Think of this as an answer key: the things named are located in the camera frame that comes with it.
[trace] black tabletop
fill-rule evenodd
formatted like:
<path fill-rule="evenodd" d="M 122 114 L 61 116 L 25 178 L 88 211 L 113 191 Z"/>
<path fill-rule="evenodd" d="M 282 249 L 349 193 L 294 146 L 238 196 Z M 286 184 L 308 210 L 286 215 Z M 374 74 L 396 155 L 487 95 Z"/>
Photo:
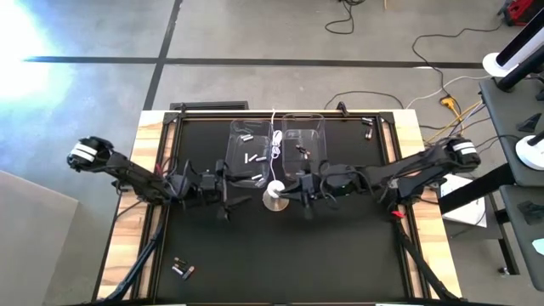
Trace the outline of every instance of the black tabletop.
<path fill-rule="evenodd" d="M 479 86 L 497 135 L 523 138 L 535 134 L 520 132 L 516 125 L 536 113 L 544 112 L 544 101 L 537 101 L 535 98 L 544 89 L 542 83 L 537 80 L 523 80 L 511 93 L 505 93 L 497 88 L 494 80 L 482 81 Z M 536 126 L 536 133 L 542 130 L 544 119 Z M 519 160 L 515 150 L 517 140 L 512 137 L 501 137 L 500 142 L 516 183 L 520 186 L 544 187 L 544 171 L 533 170 Z"/>
<path fill-rule="evenodd" d="M 502 186 L 500 192 L 533 285 L 537 290 L 544 291 L 544 255 L 539 254 L 532 245 L 533 240 L 544 238 L 544 222 L 529 225 L 519 210 L 519 204 L 526 201 L 544 206 L 544 189 Z"/>
<path fill-rule="evenodd" d="M 230 121 L 186 121 L 181 162 L 197 169 L 224 158 Z M 277 122 L 275 128 L 281 128 Z M 383 164 L 376 130 L 365 140 L 360 121 L 326 122 L 331 163 Z M 281 158 L 275 172 L 283 179 Z M 370 302 L 405 298 L 398 243 L 383 207 L 368 195 L 338 199 L 339 211 L 323 201 L 318 215 L 303 218 L 299 203 L 270 212 L 264 190 L 229 187 L 229 197 L 252 196 L 230 224 L 215 219 L 217 206 L 183 212 L 171 207 L 157 296 L 166 303 Z M 184 258 L 196 272 L 183 282 L 171 267 Z"/>

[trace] concrete floor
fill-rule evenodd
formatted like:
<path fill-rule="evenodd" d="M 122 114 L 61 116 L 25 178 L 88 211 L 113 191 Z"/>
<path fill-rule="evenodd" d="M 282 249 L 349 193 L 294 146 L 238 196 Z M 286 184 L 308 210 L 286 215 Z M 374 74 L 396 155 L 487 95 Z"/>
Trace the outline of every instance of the concrete floor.
<path fill-rule="evenodd" d="M 0 4 L 0 169 L 77 198 L 80 222 L 69 238 L 46 300 L 80 303 L 91 298 L 116 206 L 105 175 L 77 174 L 65 155 L 78 138 L 98 135 L 130 153 L 139 113 L 155 65 L 18 63 L 25 56 L 157 57 L 173 0 L 26 0 Z M 493 28 L 502 0 L 367 0 L 354 8 L 355 34 L 338 36 L 323 25 L 345 18 L 332 0 L 184 0 L 168 57 L 417 61 L 413 40 L 455 34 L 463 27 Z M 432 61 L 480 62 L 501 49 L 519 28 L 468 32 L 455 39 L 422 39 L 417 49 Z M 444 70 L 445 80 L 481 77 L 482 70 Z M 152 108 L 172 102 L 247 100 L 252 109 L 319 109 L 334 94 L 373 90 L 407 105 L 436 91 L 435 71 L 414 68 L 331 68 L 166 65 Z M 448 87 L 462 108 L 479 100 L 478 82 Z M 349 108 L 398 108 L 368 94 L 341 98 Z M 420 123 L 444 125 L 451 113 L 437 99 L 417 101 Z M 486 118 L 485 110 L 473 120 Z M 428 137 L 433 131 L 423 130 Z M 490 122 L 467 130 L 480 143 L 495 135 Z M 505 159 L 496 144 L 474 175 Z M 84 252 L 77 251 L 84 243 Z M 472 301 L 541 304 L 514 245 L 521 276 L 501 278 L 495 241 L 452 241 L 463 296 Z"/>

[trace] transparent bin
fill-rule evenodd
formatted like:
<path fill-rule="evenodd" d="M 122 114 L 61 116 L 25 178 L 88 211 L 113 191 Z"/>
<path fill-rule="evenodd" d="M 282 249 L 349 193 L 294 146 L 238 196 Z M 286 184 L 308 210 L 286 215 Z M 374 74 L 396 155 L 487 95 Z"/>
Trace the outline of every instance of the transparent bin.
<path fill-rule="evenodd" d="M 272 125 L 265 121 L 248 121 L 237 119 L 230 123 L 229 144 L 225 162 L 229 167 L 229 173 L 235 176 L 254 177 L 261 174 L 264 182 L 267 181 L 270 171 L 270 152 L 272 139 Z M 243 136 L 251 134 L 253 139 L 244 141 Z M 245 154 L 251 158 L 266 156 L 264 161 L 245 161 Z M 244 179 L 232 183 L 237 187 L 261 188 L 266 185 L 257 184 L 258 179 Z"/>
<path fill-rule="evenodd" d="M 287 114 L 282 118 L 281 154 L 287 179 L 294 180 L 309 163 L 312 173 L 319 172 L 326 160 L 325 118 L 319 114 Z M 309 151 L 305 155 L 301 150 Z"/>

